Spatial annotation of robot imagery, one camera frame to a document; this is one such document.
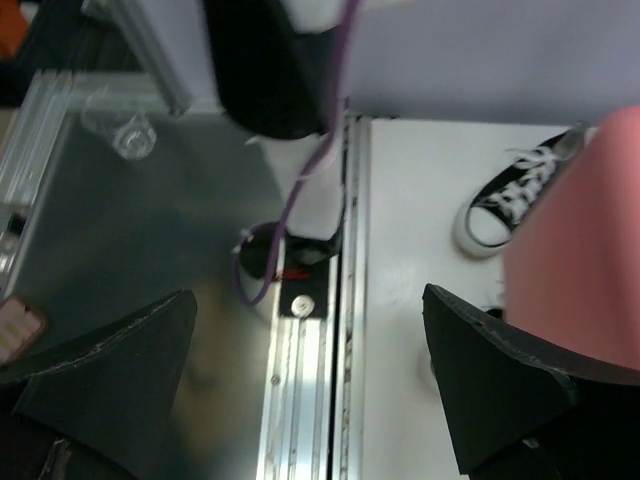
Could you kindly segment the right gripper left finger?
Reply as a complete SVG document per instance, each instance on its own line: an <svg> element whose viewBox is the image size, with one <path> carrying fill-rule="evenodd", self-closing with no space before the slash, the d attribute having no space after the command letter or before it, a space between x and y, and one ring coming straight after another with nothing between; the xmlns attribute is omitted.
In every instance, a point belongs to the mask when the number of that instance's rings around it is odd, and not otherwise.
<svg viewBox="0 0 640 480"><path fill-rule="evenodd" d="M2 478L150 478L196 314L182 290L35 353L45 318L2 302Z"/></svg>

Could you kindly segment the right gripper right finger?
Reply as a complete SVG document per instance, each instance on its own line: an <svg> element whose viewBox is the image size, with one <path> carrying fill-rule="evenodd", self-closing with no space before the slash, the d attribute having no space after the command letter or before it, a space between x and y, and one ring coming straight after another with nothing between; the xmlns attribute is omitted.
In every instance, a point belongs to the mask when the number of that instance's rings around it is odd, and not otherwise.
<svg viewBox="0 0 640 480"><path fill-rule="evenodd" d="M461 474L638 478L638 371L542 340L438 285L427 285L422 301Z"/></svg>

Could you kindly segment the dark pink drawer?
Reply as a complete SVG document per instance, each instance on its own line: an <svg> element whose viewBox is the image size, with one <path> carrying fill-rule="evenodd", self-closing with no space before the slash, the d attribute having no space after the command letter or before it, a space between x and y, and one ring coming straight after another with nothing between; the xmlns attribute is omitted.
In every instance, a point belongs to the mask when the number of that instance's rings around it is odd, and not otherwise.
<svg viewBox="0 0 640 480"><path fill-rule="evenodd" d="M503 254L508 324L639 366L639 109L606 117Z"/></svg>

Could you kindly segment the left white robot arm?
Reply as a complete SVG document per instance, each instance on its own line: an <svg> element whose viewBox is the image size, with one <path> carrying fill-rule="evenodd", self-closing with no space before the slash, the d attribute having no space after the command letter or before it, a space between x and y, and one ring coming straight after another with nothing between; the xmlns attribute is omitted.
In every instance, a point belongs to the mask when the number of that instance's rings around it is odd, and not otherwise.
<svg viewBox="0 0 640 480"><path fill-rule="evenodd" d="M327 241L343 209L342 77L356 1L206 1L221 105L256 135L286 230Z"/></svg>

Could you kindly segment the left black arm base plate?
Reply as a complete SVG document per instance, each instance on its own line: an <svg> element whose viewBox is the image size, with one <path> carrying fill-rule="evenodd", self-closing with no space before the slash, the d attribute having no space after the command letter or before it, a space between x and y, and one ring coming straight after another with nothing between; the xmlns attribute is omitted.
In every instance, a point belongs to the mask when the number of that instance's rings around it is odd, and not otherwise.
<svg viewBox="0 0 640 480"><path fill-rule="evenodd" d="M263 282L270 255L274 228L260 228L240 247L241 271L251 279ZM285 261L281 275L275 273L272 282L282 280L283 289L279 309L281 314L292 314L291 304L298 296L309 296L316 316L327 315L330 259L340 251L342 234L337 232L326 241L285 235Z"/></svg>

